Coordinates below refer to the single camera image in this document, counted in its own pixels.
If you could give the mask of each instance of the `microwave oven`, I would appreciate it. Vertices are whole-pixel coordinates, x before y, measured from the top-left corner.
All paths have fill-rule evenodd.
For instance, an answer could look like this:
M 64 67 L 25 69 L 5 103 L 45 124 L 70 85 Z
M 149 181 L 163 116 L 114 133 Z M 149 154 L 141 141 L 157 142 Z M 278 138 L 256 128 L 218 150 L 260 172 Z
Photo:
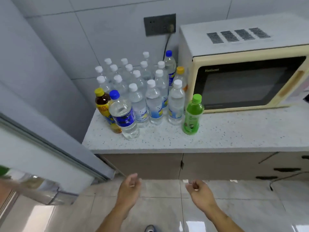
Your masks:
M 309 94 L 309 22 L 283 13 L 182 25 L 178 65 L 186 104 L 201 94 L 204 113 L 289 106 Z

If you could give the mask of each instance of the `microwave top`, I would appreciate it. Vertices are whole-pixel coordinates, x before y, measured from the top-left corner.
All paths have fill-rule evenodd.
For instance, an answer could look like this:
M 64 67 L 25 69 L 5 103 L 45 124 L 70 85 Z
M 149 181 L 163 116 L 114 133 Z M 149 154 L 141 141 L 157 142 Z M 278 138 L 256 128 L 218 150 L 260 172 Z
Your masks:
M 180 26 L 191 56 L 309 44 L 309 21 L 282 13 Z

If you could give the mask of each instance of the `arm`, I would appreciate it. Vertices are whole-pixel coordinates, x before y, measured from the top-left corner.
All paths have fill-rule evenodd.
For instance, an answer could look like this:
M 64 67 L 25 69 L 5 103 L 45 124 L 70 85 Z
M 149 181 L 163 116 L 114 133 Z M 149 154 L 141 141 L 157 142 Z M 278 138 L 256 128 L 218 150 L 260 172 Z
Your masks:
M 135 205 L 141 191 L 141 179 L 137 174 L 129 175 L 120 185 L 114 208 L 103 220 L 96 232 L 119 232 L 122 222 Z
M 244 232 L 231 218 L 229 218 L 217 205 L 210 188 L 201 180 L 186 184 L 193 203 L 205 213 L 214 224 L 218 232 Z

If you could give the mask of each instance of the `electrical outlet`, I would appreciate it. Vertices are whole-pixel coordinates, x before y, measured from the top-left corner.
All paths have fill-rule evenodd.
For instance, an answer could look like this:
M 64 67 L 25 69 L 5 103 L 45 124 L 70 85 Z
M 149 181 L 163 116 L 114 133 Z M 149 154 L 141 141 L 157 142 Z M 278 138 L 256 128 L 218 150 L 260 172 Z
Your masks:
M 144 18 L 146 36 L 176 32 L 176 14 Z

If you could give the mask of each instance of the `bottle with green liquid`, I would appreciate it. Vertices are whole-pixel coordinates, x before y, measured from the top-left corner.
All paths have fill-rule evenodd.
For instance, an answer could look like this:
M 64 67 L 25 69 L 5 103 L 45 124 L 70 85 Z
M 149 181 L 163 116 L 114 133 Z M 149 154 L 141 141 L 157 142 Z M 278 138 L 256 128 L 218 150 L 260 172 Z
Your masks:
M 201 104 L 202 96 L 194 94 L 192 101 L 187 106 L 186 116 L 183 123 L 183 131 L 186 134 L 196 134 L 199 127 L 199 118 L 203 114 L 204 106 Z

